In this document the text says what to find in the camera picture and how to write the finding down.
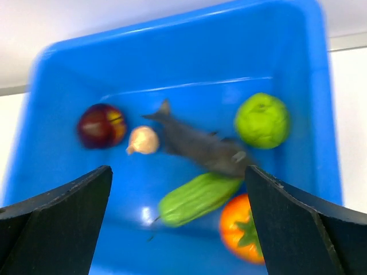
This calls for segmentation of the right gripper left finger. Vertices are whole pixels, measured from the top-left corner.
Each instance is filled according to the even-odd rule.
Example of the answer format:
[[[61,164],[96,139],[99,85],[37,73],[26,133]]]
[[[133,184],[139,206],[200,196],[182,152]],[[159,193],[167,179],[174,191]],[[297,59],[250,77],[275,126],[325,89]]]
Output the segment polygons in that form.
[[[1,274],[88,274],[111,186],[100,166],[1,208]]]

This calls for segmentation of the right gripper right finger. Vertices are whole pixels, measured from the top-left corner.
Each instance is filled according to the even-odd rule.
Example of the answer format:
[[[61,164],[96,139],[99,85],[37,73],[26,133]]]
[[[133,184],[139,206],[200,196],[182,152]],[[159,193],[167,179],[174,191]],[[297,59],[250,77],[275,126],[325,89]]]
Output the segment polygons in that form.
[[[256,166],[245,183],[268,274],[366,274],[366,214]]]

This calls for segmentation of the red fake tomato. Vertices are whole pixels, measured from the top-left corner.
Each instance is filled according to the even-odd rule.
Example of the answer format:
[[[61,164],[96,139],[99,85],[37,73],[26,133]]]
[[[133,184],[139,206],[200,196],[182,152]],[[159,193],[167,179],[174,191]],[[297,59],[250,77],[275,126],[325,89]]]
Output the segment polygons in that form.
[[[219,232],[222,242],[234,255],[252,264],[265,264],[247,194],[238,195],[225,205]]]

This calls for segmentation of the dark purple fake plum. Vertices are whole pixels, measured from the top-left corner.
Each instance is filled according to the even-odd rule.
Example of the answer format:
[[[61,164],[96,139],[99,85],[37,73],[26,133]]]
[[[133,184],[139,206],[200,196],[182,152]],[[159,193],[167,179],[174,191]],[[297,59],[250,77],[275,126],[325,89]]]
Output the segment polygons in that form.
[[[90,106],[77,124],[78,137],[85,148],[105,149],[118,145],[127,133],[127,123],[121,110],[99,103]]]

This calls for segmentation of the light green fake lime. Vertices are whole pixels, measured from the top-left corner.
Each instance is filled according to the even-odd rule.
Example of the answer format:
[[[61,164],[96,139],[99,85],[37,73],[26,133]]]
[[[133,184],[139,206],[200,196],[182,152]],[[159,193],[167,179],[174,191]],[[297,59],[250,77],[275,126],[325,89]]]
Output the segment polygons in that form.
[[[269,150],[281,145],[290,133],[290,114],[277,97],[259,92],[237,109],[234,128],[244,143]]]

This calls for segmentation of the fake garlic bulb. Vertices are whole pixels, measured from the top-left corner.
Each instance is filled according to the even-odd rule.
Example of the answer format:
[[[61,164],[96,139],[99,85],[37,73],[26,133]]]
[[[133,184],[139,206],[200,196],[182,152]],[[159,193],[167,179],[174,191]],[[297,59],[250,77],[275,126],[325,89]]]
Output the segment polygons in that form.
[[[159,148],[157,133],[149,126],[142,125],[132,130],[126,152],[131,155],[135,152],[140,154],[153,154]]]

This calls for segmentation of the dark fake eggplant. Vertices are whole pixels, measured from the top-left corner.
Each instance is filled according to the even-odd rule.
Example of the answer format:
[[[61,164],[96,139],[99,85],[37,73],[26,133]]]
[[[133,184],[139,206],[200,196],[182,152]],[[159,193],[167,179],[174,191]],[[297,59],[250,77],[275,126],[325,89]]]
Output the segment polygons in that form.
[[[217,132],[195,129],[176,119],[171,114],[168,99],[164,99],[156,112],[142,117],[163,127],[168,154],[187,158],[210,172],[243,179],[246,168],[256,164],[245,147],[235,140],[220,139]]]

